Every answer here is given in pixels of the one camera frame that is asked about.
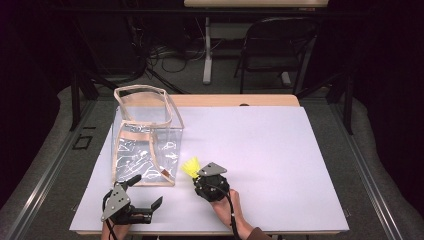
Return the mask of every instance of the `yellow object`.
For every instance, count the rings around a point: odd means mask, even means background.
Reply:
[[[197,178],[199,176],[199,175],[197,175],[197,172],[200,170],[199,160],[197,159],[197,157],[193,157],[190,160],[188,160],[187,162],[185,162],[181,166],[181,169],[185,173],[190,175],[190,177]]]

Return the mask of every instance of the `dark background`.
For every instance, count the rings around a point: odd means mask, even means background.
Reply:
[[[73,0],[64,4],[82,2],[85,1]],[[175,1],[171,7],[180,8],[182,3]],[[122,7],[115,1],[107,4]],[[379,2],[330,0],[328,9],[362,11],[375,4]],[[54,123],[60,106],[57,93],[70,85],[75,66],[61,44],[61,37],[69,37],[75,47],[73,53],[80,62],[99,73],[133,74],[139,70],[140,59],[137,49],[128,44],[132,40],[131,34],[122,18],[106,24],[107,28],[99,24],[101,20],[79,19],[80,29],[95,38],[87,40],[81,39],[73,22],[60,17],[55,21],[63,24],[66,36],[52,34],[57,29],[36,1],[3,1],[1,5],[0,79],[5,86],[1,94],[3,114],[0,127],[3,170],[0,206],[3,206]],[[357,66],[354,96],[368,109],[381,162],[404,197],[424,216],[424,158],[421,151],[424,146],[424,9],[418,0],[402,1],[394,6],[385,13],[383,24],[375,29],[378,38],[371,42],[369,51],[364,51]],[[190,30],[185,25],[189,24],[186,20],[174,20],[173,29],[177,29],[174,33],[184,27]],[[313,86],[342,69],[354,53],[356,43],[365,37],[363,33],[368,24],[326,20],[311,56],[305,86]],[[160,21],[150,24],[157,30],[163,25]],[[166,43],[169,36],[161,35],[164,32],[167,31],[162,29],[156,34]],[[176,49],[186,44],[186,36],[178,36],[175,42],[168,41]],[[111,55],[92,55],[93,47],[111,46],[116,51]],[[126,54],[118,55],[127,57],[113,60],[112,56],[117,52],[124,52]],[[97,58],[107,66],[99,65]]]

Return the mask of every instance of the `hand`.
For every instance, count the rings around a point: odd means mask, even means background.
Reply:
[[[107,219],[106,221],[109,221],[109,223],[113,227],[113,232],[115,233],[115,236],[119,240],[123,240],[125,238],[125,236],[128,233],[128,230],[130,230],[130,227],[131,227],[131,224],[127,224],[127,225],[114,225],[114,223],[112,221],[110,221],[109,219]],[[112,239],[111,238],[112,236],[110,235],[109,228],[106,225],[106,221],[103,222],[102,238],[101,238],[101,240]]]
[[[243,212],[241,211],[239,193],[231,189],[230,198],[234,208],[234,216],[236,219],[237,232],[241,239],[245,240],[253,231],[253,227],[244,219]],[[221,201],[211,202],[212,208],[215,211],[221,222],[230,230],[231,228],[231,208],[228,199],[224,197]]]

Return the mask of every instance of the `sleeve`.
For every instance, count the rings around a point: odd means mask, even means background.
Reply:
[[[271,239],[272,238],[270,236],[266,235],[258,227],[253,229],[253,231],[250,233],[249,237],[247,238],[247,240],[271,240]]]

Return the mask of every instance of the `white table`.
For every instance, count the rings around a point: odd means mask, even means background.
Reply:
[[[245,217],[253,226],[269,234],[349,230],[308,117],[294,96],[184,95],[174,101],[186,126],[179,165],[197,156],[202,165],[215,162],[225,167],[228,172],[223,175],[239,191]],[[222,107],[239,103],[251,106]],[[110,131],[70,230],[100,234],[100,206],[111,188],[111,162]],[[231,234],[210,204],[196,195],[192,179],[182,170],[174,187],[130,187],[127,193],[139,208],[163,196],[152,223],[133,225],[132,234]]]
[[[252,7],[252,8],[325,8],[328,0],[184,0],[186,7],[194,8],[232,8],[232,7]],[[212,73],[212,53],[211,38],[225,38],[222,35],[231,33],[232,39],[243,38],[250,24],[217,24],[216,33],[211,33],[211,23],[206,17],[205,23],[205,68],[203,72],[203,84],[211,83]]]

